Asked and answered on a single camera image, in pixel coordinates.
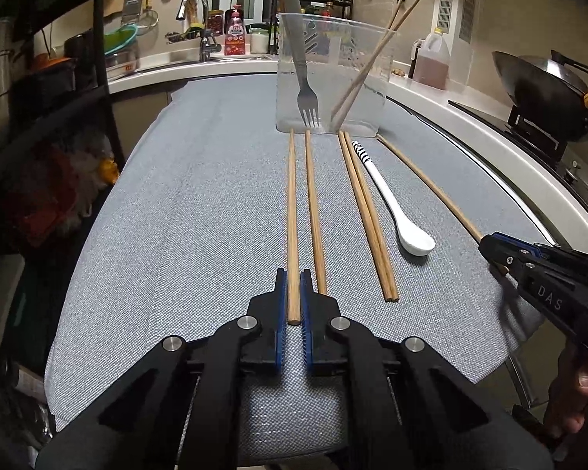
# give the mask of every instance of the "white countertop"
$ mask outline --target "white countertop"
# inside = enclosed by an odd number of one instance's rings
[[[177,64],[136,72],[109,83],[111,93],[118,93],[167,81],[276,72],[275,59],[265,57],[232,58],[202,64]],[[453,108],[453,100],[504,121],[509,108],[470,87],[450,83],[447,90],[416,83],[408,78],[392,75],[388,97],[428,118],[484,158],[513,186],[542,212],[571,246],[588,253],[588,213],[579,202],[527,153],[508,139],[492,131],[487,125],[463,111]]]

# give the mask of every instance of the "metal fork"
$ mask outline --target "metal fork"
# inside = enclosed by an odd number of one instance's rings
[[[297,15],[284,16],[285,31],[290,39],[292,58],[300,91],[296,101],[298,111],[306,127],[320,126],[318,115],[318,96],[307,81],[307,58],[305,56],[305,37],[303,19],[300,16],[300,0],[285,0],[285,10]]]

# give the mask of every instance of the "faucet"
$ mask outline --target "faucet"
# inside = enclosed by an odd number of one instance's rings
[[[178,21],[185,21],[185,9],[188,0],[181,0],[179,12],[177,12],[176,19]],[[201,31],[201,53],[200,61],[208,62],[211,60],[211,53],[218,53],[222,49],[220,44],[217,44],[211,30],[207,28],[209,18],[209,1],[200,0],[202,2],[202,31]]]

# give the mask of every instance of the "white ladle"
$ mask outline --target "white ladle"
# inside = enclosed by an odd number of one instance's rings
[[[381,192],[387,206],[390,208],[394,222],[396,223],[396,231],[399,234],[399,240],[401,245],[405,248],[409,254],[414,256],[427,256],[436,247],[436,242],[433,241],[431,236],[421,230],[413,222],[408,219],[408,216],[401,210],[399,202],[390,191],[386,181],[383,179],[377,166],[374,165],[370,156],[364,150],[364,147],[357,141],[353,141],[353,147],[358,153],[359,158],[364,163],[364,166],[370,176],[377,185],[377,188]]]

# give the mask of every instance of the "wall vent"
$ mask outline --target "wall vent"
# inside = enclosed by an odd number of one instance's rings
[[[470,43],[473,38],[473,25],[475,24],[475,9],[477,0],[464,0],[461,11],[461,26],[459,28],[459,38]]]
[[[440,28],[444,33],[449,33],[449,26],[451,26],[451,9],[453,8],[453,0],[440,0],[440,8],[437,12],[437,28]]]

